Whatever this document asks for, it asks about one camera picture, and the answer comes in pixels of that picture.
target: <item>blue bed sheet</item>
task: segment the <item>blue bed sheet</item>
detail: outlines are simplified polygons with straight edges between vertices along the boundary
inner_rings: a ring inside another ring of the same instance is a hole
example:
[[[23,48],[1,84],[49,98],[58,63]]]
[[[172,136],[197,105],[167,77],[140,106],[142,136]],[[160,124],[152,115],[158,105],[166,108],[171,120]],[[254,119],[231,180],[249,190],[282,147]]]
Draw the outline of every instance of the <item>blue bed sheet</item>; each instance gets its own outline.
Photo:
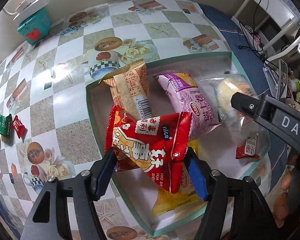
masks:
[[[271,96],[269,85],[263,73],[263,63],[258,56],[248,49],[238,49],[238,45],[248,46],[242,30],[223,12],[208,5],[199,4],[206,17],[221,31],[228,42],[231,50],[239,60],[246,72],[254,90],[258,95],[267,94]],[[270,190],[277,184],[287,163],[286,144],[276,135],[270,132],[271,148],[269,158],[271,162],[271,186]]]

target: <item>teal box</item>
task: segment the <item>teal box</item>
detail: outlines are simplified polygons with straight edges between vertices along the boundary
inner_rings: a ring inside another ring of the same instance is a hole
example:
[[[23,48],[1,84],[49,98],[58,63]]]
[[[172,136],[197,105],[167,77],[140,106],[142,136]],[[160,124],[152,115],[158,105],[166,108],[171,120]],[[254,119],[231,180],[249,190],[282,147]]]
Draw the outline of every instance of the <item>teal box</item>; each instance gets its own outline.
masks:
[[[45,7],[20,23],[18,33],[30,44],[34,44],[48,35],[51,20]]]

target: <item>barcode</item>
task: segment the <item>barcode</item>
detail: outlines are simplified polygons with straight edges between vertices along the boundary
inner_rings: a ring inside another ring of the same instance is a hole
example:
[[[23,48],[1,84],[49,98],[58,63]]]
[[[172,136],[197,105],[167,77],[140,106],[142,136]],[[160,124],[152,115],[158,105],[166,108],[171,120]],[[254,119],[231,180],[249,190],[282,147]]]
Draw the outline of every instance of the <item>barcode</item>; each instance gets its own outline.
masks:
[[[152,110],[151,110],[151,105],[150,105],[150,102],[149,102],[148,99],[140,100],[140,101],[138,101],[138,104],[141,108],[140,112],[141,112],[141,115],[144,119],[153,117]]]

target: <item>checkered pattern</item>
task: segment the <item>checkered pattern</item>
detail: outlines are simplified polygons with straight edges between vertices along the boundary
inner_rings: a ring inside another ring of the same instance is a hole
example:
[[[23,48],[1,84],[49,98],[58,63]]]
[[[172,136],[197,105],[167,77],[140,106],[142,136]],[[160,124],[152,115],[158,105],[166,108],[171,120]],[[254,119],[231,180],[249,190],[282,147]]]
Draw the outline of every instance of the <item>checkered pattern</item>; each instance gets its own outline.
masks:
[[[157,53],[148,61],[194,53],[183,42],[204,33],[219,46],[215,51],[228,50],[225,38],[197,4],[189,1],[156,1],[167,9],[150,15],[128,10],[138,5],[138,0],[89,8],[87,11],[102,13],[103,18],[95,24],[82,26],[74,33],[56,35],[62,30],[69,32],[77,28],[68,28],[69,19],[74,14],[70,15],[52,25],[50,38],[34,45],[24,42],[0,65],[0,114],[9,114],[11,96],[20,84],[23,91],[13,114],[17,114],[27,128],[25,138],[19,139],[13,131],[10,139],[2,137],[0,143],[0,199],[19,231],[38,196],[32,186],[44,184],[40,178],[31,182],[26,180],[29,168],[24,163],[28,161],[27,148],[31,142],[40,143],[44,150],[53,151],[55,156],[64,156],[74,164],[76,174],[89,169],[100,158],[88,119],[85,86],[93,81],[89,72],[107,66],[117,67],[119,62],[105,61],[84,70],[81,66],[83,54],[94,49],[97,41],[116,36],[122,40],[135,38],[136,42],[153,44]],[[193,6],[195,12],[184,13],[184,4]],[[21,47],[25,53],[13,62],[14,55]],[[67,65],[67,71],[62,69],[64,64]],[[9,173],[13,174],[14,184]],[[71,229],[76,235],[78,226],[71,200],[68,207]],[[113,226],[141,230],[113,182],[101,201],[96,203],[96,209],[104,230]],[[185,228],[182,234],[194,230]],[[180,236],[176,232],[168,235],[170,239]]]

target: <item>silver bolt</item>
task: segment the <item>silver bolt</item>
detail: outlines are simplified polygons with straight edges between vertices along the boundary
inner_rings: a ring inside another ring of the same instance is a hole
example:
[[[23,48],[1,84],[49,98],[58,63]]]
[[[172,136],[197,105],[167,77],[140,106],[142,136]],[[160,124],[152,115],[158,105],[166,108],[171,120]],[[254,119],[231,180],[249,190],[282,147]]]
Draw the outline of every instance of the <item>silver bolt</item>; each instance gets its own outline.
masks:
[[[51,175],[51,176],[47,177],[47,180],[48,180],[49,182],[53,182],[53,181],[56,180],[56,178],[57,178],[56,176]]]
[[[253,178],[251,178],[250,176],[246,176],[246,177],[244,178],[244,180],[245,180],[246,182],[248,182],[248,183],[253,182]]]
[[[81,176],[83,176],[83,177],[88,176],[89,174],[90,174],[89,170],[81,171]]]
[[[213,171],[211,171],[211,174],[212,174],[212,176],[217,177],[217,176],[220,176],[221,173],[218,170],[213,170]]]

